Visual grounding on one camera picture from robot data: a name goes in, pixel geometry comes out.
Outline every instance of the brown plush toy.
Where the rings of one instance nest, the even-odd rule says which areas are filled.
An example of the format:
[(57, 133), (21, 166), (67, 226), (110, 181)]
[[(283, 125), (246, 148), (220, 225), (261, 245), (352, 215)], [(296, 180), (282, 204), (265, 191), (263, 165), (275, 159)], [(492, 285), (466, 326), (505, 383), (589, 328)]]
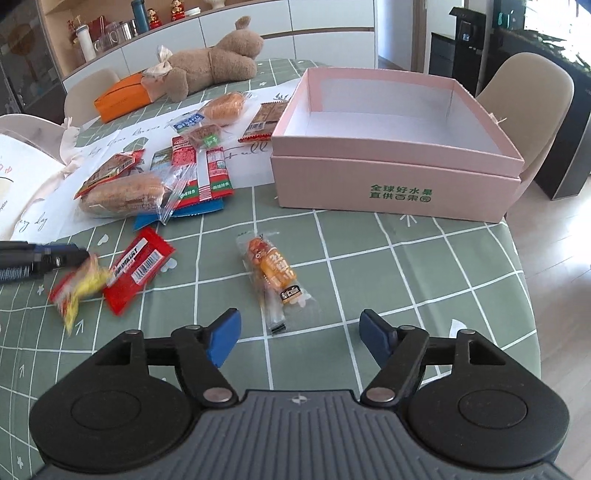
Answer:
[(262, 37), (249, 30), (250, 17), (236, 22), (236, 30), (211, 48), (184, 50), (168, 61), (172, 69), (164, 79), (166, 93), (173, 102), (216, 83), (250, 80), (256, 75), (254, 59), (261, 52)]

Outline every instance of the yellow candy wrapper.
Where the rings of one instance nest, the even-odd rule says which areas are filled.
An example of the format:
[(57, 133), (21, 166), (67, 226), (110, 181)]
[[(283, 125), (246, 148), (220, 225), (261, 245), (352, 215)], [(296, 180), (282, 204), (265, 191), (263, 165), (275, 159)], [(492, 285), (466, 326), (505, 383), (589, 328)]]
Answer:
[(99, 258), (95, 254), (53, 288), (49, 294), (49, 301), (56, 304), (68, 336), (72, 334), (74, 321), (78, 315), (78, 305), (81, 299), (101, 291), (111, 279), (110, 269), (99, 265)]

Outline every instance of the chair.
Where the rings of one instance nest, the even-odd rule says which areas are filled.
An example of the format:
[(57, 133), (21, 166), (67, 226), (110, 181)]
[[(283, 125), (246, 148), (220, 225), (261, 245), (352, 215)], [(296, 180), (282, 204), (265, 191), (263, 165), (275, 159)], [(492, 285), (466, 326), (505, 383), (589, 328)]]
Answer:
[(76, 83), (68, 92), (64, 105), (66, 117), (72, 117), (72, 125), (81, 127), (99, 116), (95, 100), (118, 81), (113, 70), (103, 69)]
[(19, 134), (48, 155), (61, 161), (60, 144), (66, 131), (61, 125), (37, 116), (9, 113), (0, 116), (0, 130), (3, 129)]
[(499, 126), (525, 160), (514, 202), (546, 159), (573, 100), (573, 79), (535, 53), (518, 53), (497, 71), (476, 100), (501, 121)]

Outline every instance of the metal screw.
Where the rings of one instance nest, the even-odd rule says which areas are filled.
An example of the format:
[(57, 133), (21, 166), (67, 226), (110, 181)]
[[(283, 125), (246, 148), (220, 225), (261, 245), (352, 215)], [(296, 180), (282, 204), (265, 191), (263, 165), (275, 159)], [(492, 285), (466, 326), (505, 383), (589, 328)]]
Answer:
[(365, 393), (365, 396), (376, 403), (387, 403), (396, 397), (396, 393), (390, 388), (373, 387)]
[(203, 398), (212, 403), (224, 403), (232, 398), (232, 392), (223, 387), (208, 388), (203, 392)]

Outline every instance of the water bottle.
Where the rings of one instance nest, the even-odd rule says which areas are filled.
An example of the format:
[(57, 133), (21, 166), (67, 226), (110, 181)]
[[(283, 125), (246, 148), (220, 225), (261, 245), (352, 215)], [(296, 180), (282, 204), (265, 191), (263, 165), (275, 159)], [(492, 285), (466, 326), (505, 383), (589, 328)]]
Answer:
[(148, 25), (148, 14), (146, 13), (144, 0), (132, 0), (131, 9), (134, 11), (138, 34), (146, 33), (150, 29), (150, 26)]

